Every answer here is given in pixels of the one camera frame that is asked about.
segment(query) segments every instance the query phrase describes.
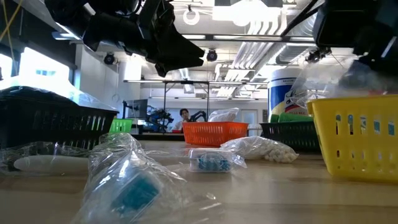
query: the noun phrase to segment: white plastic container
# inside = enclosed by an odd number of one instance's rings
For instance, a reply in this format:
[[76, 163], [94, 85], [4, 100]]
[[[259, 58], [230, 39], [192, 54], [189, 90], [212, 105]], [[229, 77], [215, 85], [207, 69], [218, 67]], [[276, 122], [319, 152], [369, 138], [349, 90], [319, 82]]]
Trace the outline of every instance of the white plastic container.
[[308, 111], [294, 104], [290, 98], [296, 91], [291, 88], [297, 77], [302, 72], [299, 68], [285, 68], [274, 71], [268, 84], [268, 120], [271, 121], [271, 115], [281, 113], [292, 113], [299, 115], [308, 115]]

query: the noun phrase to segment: man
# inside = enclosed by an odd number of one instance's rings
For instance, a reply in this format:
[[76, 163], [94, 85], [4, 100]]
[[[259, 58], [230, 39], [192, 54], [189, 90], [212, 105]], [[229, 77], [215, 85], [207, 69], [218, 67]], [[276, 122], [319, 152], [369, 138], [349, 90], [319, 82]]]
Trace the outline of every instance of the man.
[[182, 123], [189, 122], [189, 111], [186, 108], [180, 110], [180, 116], [182, 121], [177, 122], [177, 124], [174, 125], [173, 130], [182, 130]]

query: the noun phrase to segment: green item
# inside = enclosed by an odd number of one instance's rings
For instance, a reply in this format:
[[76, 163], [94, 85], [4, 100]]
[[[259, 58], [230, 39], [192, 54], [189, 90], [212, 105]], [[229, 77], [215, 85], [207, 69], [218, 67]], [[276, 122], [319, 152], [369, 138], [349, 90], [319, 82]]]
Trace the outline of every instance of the green item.
[[281, 113], [279, 115], [278, 122], [289, 122], [289, 121], [313, 121], [313, 118], [310, 116], [303, 116], [303, 115], [290, 114], [290, 113]]
[[130, 133], [132, 119], [113, 119], [109, 133]]
[[279, 120], [279, 115], [277, 115], [277, 114], [271, 115], [270, 123], [278, 123], [278, 120]]

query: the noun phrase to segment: security camera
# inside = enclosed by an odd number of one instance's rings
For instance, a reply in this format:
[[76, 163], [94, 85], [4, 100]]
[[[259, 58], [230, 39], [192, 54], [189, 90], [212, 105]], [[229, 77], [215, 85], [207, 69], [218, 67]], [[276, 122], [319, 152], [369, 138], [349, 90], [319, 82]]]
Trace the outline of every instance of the security camera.
[[114, 57], [114, 53], [113, 52], [108, 52], [104, 58], [104, 63], [106, 65], [114, 65], [116, 64], [118, 61], [116, 60], [116, 58]]
[[217, 53], [216, 50], [209, 50], [209, 52], [207, 53], [207, 61], [208, 62], [214, 62], [217, 60]]

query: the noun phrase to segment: plastic bag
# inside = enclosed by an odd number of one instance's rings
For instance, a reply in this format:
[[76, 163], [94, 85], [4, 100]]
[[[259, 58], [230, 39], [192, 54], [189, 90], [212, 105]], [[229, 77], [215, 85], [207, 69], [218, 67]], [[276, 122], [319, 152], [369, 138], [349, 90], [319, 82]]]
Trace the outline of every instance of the plastic bag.
[[142, 148], [139, 141], [129, 133], [104, 134], [99, 137], [99, 145], [93, 148], [88, 157], [88, 181], [131, 150], [142, 151]]
[[191, 149], [191, 172], [231, 172], [237, 166], [248, 168], [244, 158], [221, 149]]
[[310, 64], [292, 86], [291, 100], [307, 108], [310, 100], [383, 95], [398, 92], [398, 78], [371, 70], [354, 61], [347, 68], [340, 64]]
[[222, 144], [220, 149], [229, 150], [245, 159], [265, 158], [282, 163], [291, 163], [299, 156], [291, 147], [259, 136], [230, 140]]
[[6, 175], [86, 175], [87, 149], [52, 142], [33, 142], [0, 151]]
[[223, 209], [213, 195], [190, 191], [186, 180], [147, 157], [133, 137], [109, 134], [101, 142], [90, 156], [96, 174], [72, 223], [213, 223], [220, 217]]
[[236, 115], [238, 113], [239, 113], [239, 108], [214, 111], [209, 116], [209, 122], [220, 122], [220, 121], [232, 122], [235, 120]]
[[68, 80], [59, 77], [48, 77], [44, 75], [18, 75], [7, 78], [0, 82], [0, 96], [18, 96], [22, 91], [40, 91], [43, 93], [53, 92], [68, 98], [79, 106], [97, 108], [102, 110], [117, 111], [116, 108], [108, 106], [95, 97], [83, 93], [75, 88]]

